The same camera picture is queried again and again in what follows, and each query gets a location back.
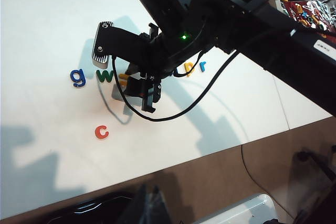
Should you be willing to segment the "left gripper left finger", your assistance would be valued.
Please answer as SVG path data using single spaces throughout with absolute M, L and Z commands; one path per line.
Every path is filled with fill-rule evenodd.
M 148 195 L 145 185 L 142 185 L 130 205 L 123 213 L 122 223 L 146 223 Z

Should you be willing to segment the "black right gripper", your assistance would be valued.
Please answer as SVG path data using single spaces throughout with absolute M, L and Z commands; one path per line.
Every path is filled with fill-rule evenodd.
M 167 37 L 150 24 L 150 34 L 135 34 L 112 23 L 98 25 L 98 67 L 106 69 L 110 58 L 129 63 L 125 95 L 142 100 L 142 111 L 154 111 L 152 106 L 161 97 L 161 80 L 173 74 L 186 59 L 194 55 L 194 36 L 184 32 Z

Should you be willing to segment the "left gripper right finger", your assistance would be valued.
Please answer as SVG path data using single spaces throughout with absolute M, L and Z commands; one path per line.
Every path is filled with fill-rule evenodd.
M 153 188 L 149 197 L 149 223 L 172 223 L 164 196 L 158 186 Z

